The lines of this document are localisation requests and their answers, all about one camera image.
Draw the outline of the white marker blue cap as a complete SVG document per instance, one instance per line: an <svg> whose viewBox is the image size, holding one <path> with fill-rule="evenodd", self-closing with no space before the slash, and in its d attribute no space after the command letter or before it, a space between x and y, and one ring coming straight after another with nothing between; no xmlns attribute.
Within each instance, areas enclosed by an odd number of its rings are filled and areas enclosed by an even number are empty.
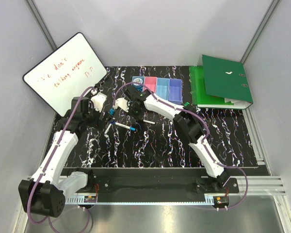
<svg viewBox="0 0 291 233"><path fill-rule="evenodd" d="M115 122L114 124L119 126L119 127L131 130L131 131L136 131L136 129L134 127L131 127L131 126L127 126L127 125L124 125L124 124L121 124L121 123L118 123L118 122Z"/></svg>

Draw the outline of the green lever arch binder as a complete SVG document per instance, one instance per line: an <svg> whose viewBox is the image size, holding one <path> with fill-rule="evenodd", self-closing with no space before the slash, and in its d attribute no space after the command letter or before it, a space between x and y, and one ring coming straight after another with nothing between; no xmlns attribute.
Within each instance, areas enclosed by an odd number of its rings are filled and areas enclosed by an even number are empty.
<svg viewBox="0 0 291 233"><path fill-rule="evenodd" d="M241 62L202 56L205 94L200 108L246 109L253 104Z"/></svg>

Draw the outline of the translucent green plastic folder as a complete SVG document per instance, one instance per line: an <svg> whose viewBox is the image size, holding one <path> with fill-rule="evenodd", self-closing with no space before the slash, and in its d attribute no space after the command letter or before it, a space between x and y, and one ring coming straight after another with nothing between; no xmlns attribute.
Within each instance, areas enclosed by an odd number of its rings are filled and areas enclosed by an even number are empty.
<svg viewBox="0 0 291 233"><path fill-rule="evenodd" d="M204 69L202 66L189 67L192 102L199 108L219 108L225 105L223 98L206 94Z"/></svg>

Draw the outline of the black marker blue cap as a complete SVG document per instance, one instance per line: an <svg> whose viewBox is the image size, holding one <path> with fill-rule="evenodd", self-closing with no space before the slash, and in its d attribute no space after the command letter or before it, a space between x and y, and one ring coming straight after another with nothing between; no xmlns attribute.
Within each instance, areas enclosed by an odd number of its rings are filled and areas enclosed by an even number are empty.
<svg viewBox="0 0 291 233"><path fill-rule="evenodd" d="M111 121L111 119L113 118L114 114L115 114L115 109L112 108L108 112L105 112L103 120L105 122Z"/></svg>

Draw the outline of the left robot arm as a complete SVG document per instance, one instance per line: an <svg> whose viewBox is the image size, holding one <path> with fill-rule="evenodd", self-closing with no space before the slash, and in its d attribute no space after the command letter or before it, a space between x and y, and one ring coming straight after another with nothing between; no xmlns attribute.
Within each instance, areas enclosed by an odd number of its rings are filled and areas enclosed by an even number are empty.
<svg viewBox="0 0 291 233"><path fill-rule="evenodd" d="M66 161L88 126L104 126L102 108L106 95L97 94L90 99L74 97L71 108L58 122L53 143L38 170L18 186L25 213L58 217L65 201L77 191L90 192L95 187L92 172L72 171L64 180L60 175Z"/></svg>

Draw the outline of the white dry-erase board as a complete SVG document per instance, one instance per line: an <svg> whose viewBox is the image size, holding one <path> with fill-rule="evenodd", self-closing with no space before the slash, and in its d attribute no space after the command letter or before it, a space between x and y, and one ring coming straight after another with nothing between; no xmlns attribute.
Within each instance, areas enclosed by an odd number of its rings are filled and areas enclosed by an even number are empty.
<svg viewBox="0 0 291 233"><path fill-rule="evenodd" d="M57 114L64 116L71 101L99 83L107 70L82 33L25 73L23 81Z"/></svg>

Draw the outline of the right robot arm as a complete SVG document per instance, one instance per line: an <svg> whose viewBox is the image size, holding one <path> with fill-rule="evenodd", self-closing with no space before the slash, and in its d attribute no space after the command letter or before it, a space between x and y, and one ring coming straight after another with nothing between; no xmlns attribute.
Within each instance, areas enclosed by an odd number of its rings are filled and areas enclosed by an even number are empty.
<svg viewBox="0 0 291 233"><path fill-rule="evenodd" d="M149 90L141 92L133 86L127 87L124 94L129 99L128 114L135 119L142 119L144 112L148 110L173 122L178 138L193 149L206 169L208 178L197 181L202 190L219 193L227 188L230 175L206 139L209 135L206 123L191 105L177 105Z"/></svg>

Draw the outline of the purple storage bin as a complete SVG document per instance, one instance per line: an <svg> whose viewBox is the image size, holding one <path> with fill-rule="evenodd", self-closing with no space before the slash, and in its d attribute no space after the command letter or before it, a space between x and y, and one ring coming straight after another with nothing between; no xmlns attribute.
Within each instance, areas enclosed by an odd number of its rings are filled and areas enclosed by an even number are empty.
<svg viewBox="0 0 291 233"><path fill-rule="evenodd" d="M170 79L169 80L169 96L168 100L174 104L182 104L182 80Z"/></svg>

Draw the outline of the black marble pattern mat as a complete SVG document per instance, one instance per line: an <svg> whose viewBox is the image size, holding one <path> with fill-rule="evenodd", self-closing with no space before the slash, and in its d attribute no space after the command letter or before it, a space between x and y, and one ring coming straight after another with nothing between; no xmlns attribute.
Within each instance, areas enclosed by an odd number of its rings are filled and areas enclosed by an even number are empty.
<svg viewBox="0 0 291 233"><path fill-rule="evenodd" d="M123 85L133 76L148 76L182 80L182 101L192 102L191 80L187 66L107 67L105 83L101 87L107 95L104 110L109 111L114 97L122 97ZM243 112L229 109L201 109L199 115L207 123L209 145L226 166L257 167L253 141ZM115 119L134 127L131 131L112 125L108 134L89 127L81 136L66 161L66 167L200 167L196 153L178 138L173 122L153 112L146 112L145 120L155 125L136 122L124 111Z"/></svg>

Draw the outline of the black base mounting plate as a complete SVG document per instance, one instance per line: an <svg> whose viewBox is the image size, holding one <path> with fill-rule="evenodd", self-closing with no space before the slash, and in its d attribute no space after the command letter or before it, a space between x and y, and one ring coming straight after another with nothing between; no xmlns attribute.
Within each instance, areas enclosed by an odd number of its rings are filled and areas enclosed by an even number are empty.
<svg viewBox="0 0 291 233"><path fill-rule="evenodd" d="M83 168L89 184L83 193L98 188L99 204L158 204L205 202L206 195L238 194L235 178L220 192L204 191L197 181L207 179L204 168Z"/></svg>

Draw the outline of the white pen black tip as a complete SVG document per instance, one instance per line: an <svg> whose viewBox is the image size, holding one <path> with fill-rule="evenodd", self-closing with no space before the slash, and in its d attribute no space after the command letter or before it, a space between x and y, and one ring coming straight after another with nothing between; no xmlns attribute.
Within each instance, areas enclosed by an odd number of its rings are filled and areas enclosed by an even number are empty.
<svg viewBox="0 0 291 233"><path fill-rule="evenodd" d="M153 121L143 120L143 122L155 125L155 122Z"/></svg>

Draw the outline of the pink storage bin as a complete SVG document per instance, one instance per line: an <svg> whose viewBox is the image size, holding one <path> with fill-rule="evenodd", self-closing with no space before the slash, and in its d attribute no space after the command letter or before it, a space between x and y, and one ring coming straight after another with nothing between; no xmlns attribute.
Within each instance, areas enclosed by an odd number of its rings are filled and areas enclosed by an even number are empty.
<svg viewBox="0 0 291 233"><path fill-rule="evenodd" d="M156 93L157 77L147 77L147 76L145 76L144 85L146 87L148 87L153 93Z"/></svg>

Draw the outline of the light blue storage bin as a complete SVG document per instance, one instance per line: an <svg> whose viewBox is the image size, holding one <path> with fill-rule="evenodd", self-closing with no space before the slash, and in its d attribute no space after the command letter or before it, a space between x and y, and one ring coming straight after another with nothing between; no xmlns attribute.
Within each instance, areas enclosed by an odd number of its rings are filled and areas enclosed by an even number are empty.
<svg viewBox="0 0 291 233"><path fill-rule="evenodd" d="M156 94L164 99L168 100L169 96L169 79L167 78L157 78Z"/></svg>

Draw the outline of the blue round tape dispenser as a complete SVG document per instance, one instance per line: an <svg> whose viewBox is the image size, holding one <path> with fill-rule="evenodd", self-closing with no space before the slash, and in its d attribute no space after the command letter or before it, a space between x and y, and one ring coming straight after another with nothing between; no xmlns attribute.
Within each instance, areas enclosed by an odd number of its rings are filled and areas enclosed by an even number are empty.
<svg viewBox="0 0 291 233"><path fill-rule="evenodd" d="M137 89L142 89L144 84L144 77L142 76L133 76L132 77L133 86Z"/></svg>

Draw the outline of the aluminium rail frame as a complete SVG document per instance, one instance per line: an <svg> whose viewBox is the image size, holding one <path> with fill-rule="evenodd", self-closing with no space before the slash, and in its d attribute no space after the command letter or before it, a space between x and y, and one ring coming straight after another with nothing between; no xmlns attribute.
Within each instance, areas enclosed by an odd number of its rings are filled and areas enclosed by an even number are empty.
<svg viewBox="0 0 291 233"><path fill-rule="evenodd" d="M61 177L73 171L90 176L83 195L98 193L86 213L54 219L62 233L291 233L291 202L283 181L269 167L248 109L203 109L208 142L226 165L230 180L219 193L229 199L220 210L198 185L206 178L202 161L179 138L172 122L149 112L153 124L125 112L116 119L135 132L107 122L85 121L79 142L64 162Z"/></svg>

